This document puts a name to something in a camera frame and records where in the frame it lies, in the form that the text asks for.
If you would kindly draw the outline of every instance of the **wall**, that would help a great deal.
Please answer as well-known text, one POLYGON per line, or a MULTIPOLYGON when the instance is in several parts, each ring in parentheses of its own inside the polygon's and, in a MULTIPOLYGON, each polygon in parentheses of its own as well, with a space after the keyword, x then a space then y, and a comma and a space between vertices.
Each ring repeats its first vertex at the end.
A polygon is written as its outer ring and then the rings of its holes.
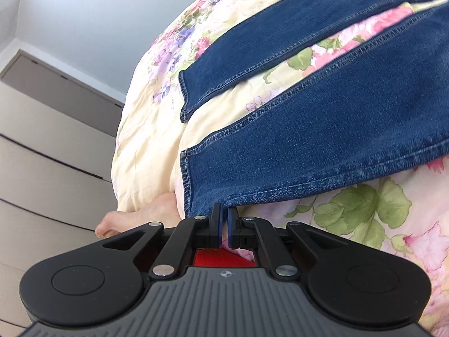
POLYGON ((2 337, 31 324, 19 298, 23 273, 38 261, 95 242, 93 229, 116 208, 108 178, 114 142, 0 83, 2 337))
POLYGON ((13 40, 20 0, 0 0, 0 51, 13 40))
POLYGON ((156 37, 194 0, 21 0, 17 37, 126 94, 156 37))

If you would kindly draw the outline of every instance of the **closet door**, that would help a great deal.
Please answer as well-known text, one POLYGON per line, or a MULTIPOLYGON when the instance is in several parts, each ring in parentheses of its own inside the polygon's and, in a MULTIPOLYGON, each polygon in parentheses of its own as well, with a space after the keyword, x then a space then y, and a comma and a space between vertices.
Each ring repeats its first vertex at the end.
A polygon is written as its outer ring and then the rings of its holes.
POLYGON ((115 138, 0 82, 0 135, 111 181, 115 138))
POLYGON ((98 240, 93 231, 56 222, 2 201, 0 224, 0 264, 20 271, 98 240))
POLYGON ((1 137, 0 179, 0 199, 87 229, 95 229, 117 207, 111 183, 1 137))
POLYGON ((0 320, 20 327, 31 325, 19 297, 19 283, 24 272, 0 263, 0 320))
POLYGON ((6 323, 0 320, 0 336, 1 337, 16 337, 25 329, 15 326, 11 323, 6 323))

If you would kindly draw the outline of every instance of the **metal rivet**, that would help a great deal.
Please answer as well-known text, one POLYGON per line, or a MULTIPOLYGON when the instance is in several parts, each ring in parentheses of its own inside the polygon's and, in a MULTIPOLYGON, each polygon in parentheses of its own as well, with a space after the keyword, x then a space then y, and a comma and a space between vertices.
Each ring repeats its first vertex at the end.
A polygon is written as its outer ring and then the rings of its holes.
POLYGON ((279 276, 293 276, 298 273, 298 269, 292 265, 281 265, 276 268, 276 273, 279 276))
POLYGON ((153 267, 153 273, 157 276, 169 276, 175 272, 175 268, 171 265, 157 265, 153 267))

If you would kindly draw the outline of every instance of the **pink flower print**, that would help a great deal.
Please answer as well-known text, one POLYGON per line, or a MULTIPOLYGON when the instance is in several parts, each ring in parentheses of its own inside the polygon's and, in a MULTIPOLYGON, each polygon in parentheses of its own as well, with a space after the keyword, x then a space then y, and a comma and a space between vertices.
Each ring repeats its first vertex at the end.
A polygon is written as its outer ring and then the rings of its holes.
POLYGON ((195 45, 195 59, 197 60, 208 47, 210 46, 210 39, 208 37, 202 37, 198 40, 198 43, 195 45))
POLYGON ((443 162, 444 158, 449 158, 449 155, 438 158, 437 160, 426 163, 426 166, 429 167, 434 172, 442 173, 445 169, 445 164, 443 162))
POLYGON ((356 36, 361 35, 362 31, 365 30, 364 22, 351 25, 341 32, 336 33, 335 37, 338 38, 343 46, 351 42, 356 36))
POLYGON ((281 94, 281 93, 283 93, 284 92, 284 88, 281 86, 281 87, 279 87, 279 89, 277 89, 277 90, 274 90, 274 89, 270 89, 270 94, 269 94, 269 99, 268 100, 266 100, 266 102, 267 101, 270 101, 271 99, 273 99, 273 98, 275 98, 276 96, 278 96, 279 94, 281 94))
POLYGON ((249 102, 246 104, 245 109, 248 111, 253 111, 257 109, 257 106, 255 106, 255 103, 249 102))
POLYGON ((362 30, 362 31, 360 32, 360 38, 362 38, 363 40, 368 40, 368 39, 370 39, 372 36, 373 36, 373 35, 372 35, 369 31, 367 31, 366 29, 365 29, 365 30, 362 30))
POLYGON ((349 52, 351 49, 357 47, 358 45, 360 45, 360 42, 356 40, 351 40, 342 49, 344 49, 346 52, 349 52))
POLYGON ((206 3, 206 0, 198 0, 194 7, 192 7, 192 10, 189 13, 196 12, 201 6, 203 6, 206 3))
POLYGON ((449 336, 449 314, 447 310, 440 317, 438 322, 430 329, 430 333, 434 337, 448 337, 449 336))
POLYGON ((327 65, 329 62, 333 61, 335 58, 345 53, 346 51, 344 49, 337 49, 332 53, 324 53, 315 60, 315 67, 317 69, 320 69, 321 67, 327 65))
POLYGON ((447 256, 449 237, 441 236, 441 227, 436 222, 431 229, 419 236, 405 236, 404 242, 416 258, 423 261, 427 272, 436 271, 447 256))
POLYGON ((441 266, 438 270, 428 274, 432 283, 432 293, 427 303, 424 315, 438 313, 443 305, 448 304, 447 294, 443 293, 442 287, 446 282, 446 267, 441 266))
POLYGON ((411 7, 407 6, 398 6, 394 9, 387 10, 382 14, 377 16, 373 16, 374 24, 372 25, 373 34, 378 34, 385 28, 388 28, 399 21, 403 20, 409 15, 414 13, 411 7))
POLYGON ((303 78, 307 77, 308 75, 312 74, 313 72, 315 72, 317 70, 317 68, 315 66, 309 66, 305 69, 305 71, 303 71, 303 78))

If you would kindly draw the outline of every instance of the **blue denim jeans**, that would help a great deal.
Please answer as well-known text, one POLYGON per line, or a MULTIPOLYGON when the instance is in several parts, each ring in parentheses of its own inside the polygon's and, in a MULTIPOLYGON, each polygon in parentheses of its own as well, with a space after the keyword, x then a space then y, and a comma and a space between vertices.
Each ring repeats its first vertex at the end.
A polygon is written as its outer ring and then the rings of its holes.
POLYGON ((186 216, 298 199, 449 153, 449 4, 416 13, 181 153, 186 216))
POLYGON ((179 73, 184 96, 181 122, 242 80, 405 1, 430 0, 281 0, 264 9, 218 38, 196 62, 179 73))

